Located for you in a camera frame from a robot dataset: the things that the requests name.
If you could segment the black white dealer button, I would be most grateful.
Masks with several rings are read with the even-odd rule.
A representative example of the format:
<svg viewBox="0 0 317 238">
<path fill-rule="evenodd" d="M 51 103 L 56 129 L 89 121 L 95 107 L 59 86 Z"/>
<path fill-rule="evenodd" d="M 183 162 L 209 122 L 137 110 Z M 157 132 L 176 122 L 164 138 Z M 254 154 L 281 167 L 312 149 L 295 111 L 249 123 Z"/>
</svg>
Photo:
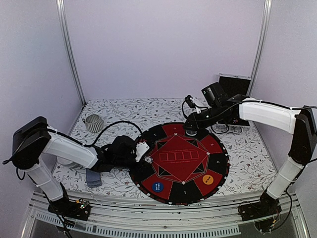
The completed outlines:
<svg viewBox="0 0 317 238">
<path fill-rule="evenodd" d="M 186 132 L 186 134 L 188 136 L 196 136 L 198 131 L 197 130 L 186 129 L 185 132 Z"/>
</svg>

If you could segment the white blue poker chip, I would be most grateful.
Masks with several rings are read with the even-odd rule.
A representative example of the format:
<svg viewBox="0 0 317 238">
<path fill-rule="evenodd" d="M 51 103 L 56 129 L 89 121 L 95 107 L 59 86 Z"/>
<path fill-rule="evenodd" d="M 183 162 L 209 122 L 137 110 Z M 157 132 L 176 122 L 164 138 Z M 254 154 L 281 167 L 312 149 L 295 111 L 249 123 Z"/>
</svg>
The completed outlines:
<svg viewBox="0 0 317 238">
<path fill-rule="evenodd" d="M 144 158 L 144 161 L 147 162 L 147 163 L 149 163 L 149 164 L 151 164 L 151 163 L 153 162 L 153 159 L 152 159 L 152 157 L 150 157 L 150 156 L 146 156 L 146 157 Z"/>
</svg>

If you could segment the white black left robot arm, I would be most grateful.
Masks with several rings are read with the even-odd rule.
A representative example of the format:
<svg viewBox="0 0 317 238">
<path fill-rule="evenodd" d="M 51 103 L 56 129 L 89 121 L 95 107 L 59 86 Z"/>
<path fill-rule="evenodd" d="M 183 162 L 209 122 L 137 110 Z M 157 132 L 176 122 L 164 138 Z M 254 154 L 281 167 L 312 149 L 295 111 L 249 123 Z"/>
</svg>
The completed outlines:
<svg viewBox="0 0 317 238">
<path fill-rule="evenodd" d="M 102 173 L 116 166 L 137 165 L 148 149 L 145 142 L 134 141 L 128 136 L 118 136 L 103 147 L 84 144 L 50 127 L 46 118 L 37 117 L 14 133 L 12 155 L 3 164 L 11 162 L 23 170 L 61 214 L 70 215 L 73 203 L 40 159 L 42 154 L 51 154 Z"/>
</svg>

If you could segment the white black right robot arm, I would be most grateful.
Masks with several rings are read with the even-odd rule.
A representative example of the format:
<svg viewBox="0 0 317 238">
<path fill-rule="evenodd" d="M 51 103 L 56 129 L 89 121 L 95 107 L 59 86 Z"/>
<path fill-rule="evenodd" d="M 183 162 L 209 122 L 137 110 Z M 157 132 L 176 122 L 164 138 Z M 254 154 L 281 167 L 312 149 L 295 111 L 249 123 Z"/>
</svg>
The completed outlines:
<svg viewBox="0 0 317 238">
<path fill-rule="evenodd" d="M 267 216 L 275 211 L 278 199 L 287 191 L 306 166 L 316 161 L 313 154 L 317 146 L 316 106 L 292 107 L 237 94 L 229 97 L 219 83 L 202 89 L 207 105 L 188 95 L 184 103 L 194 112 L 184 114 L 184 128 L 188 135 L 212 127 L 218 122 L 234 119 L 252 121 L 288 133 L 292 140 L 286 160 L 277 175 L 260 196 L 256 212 Z"/>
</svg>

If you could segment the blue small blind button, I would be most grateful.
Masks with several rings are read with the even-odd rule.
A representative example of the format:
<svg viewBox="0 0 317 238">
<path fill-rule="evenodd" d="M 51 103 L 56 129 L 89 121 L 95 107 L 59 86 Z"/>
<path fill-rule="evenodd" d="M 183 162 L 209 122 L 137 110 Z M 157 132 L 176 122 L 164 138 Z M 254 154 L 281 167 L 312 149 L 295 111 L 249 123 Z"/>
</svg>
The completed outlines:
<svg viewBox="0 0 317 238">
<path fill-rule="evenodd" d="M 164 190 L 164 185 L 162 182 L 154 182 L 152 184 L 152 191 L 156 193 L 160 193 Z"/>
</svg>

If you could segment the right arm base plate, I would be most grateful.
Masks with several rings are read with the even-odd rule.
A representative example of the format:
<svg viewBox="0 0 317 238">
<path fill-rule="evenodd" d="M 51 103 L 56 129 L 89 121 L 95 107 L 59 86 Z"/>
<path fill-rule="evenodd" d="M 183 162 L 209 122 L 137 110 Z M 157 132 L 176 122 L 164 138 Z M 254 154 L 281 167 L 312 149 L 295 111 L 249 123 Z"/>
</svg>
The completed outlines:
<svg viewBox="0 0 317 238">
<path fill-rule="evenodd" d="M 238 213 L 242 221 L 259 219 L 277 215 L 282 211 L 279 199 L 261 199 L 259 202 L 242 202 L 238 206 Z"/>
</svg>

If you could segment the orange big blind button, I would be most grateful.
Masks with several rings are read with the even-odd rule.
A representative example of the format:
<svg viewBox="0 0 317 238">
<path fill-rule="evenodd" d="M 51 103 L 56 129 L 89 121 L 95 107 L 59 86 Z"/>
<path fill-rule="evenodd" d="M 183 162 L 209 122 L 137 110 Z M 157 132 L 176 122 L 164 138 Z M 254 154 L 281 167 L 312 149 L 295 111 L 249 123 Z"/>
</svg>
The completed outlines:
<svg viewBox="0 0 317 238">
<path fill-rule="evenodd" d="M 204 175 L 202 180 L 203 180 L 203 183 L 206 185 L 211 185 L 214 182 L 214 179 L 211 175 Z"/>
</svg>

